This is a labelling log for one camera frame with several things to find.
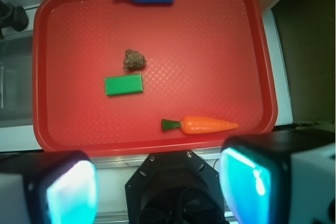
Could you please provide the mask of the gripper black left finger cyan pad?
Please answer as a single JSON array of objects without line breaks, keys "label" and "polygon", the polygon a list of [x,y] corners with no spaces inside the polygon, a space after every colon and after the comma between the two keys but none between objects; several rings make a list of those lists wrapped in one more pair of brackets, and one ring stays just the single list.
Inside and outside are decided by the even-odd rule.
[{"label": "gripper black left finger cyan pad", "polygon": [[1,153],[1,223],[94,223],[98,196],[82,151]]}]

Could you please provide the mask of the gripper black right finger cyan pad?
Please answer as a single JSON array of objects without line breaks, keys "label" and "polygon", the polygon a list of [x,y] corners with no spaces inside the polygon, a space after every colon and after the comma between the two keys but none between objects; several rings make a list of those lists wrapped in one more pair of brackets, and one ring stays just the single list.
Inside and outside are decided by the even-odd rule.
[{"label": "gripper black right finger cyan pad", "polygon": [[238,223],[335,223],[333,132],[231,136],[218,171]]}]

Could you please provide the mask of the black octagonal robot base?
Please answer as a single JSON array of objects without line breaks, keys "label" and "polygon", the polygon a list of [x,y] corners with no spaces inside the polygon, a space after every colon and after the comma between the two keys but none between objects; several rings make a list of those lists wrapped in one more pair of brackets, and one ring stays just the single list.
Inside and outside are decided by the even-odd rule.
[{"label": "black octagonal robot base", "polygon": [[129,223],[227,223],[219,174],[192,151],[149,154],[125,195]]}]

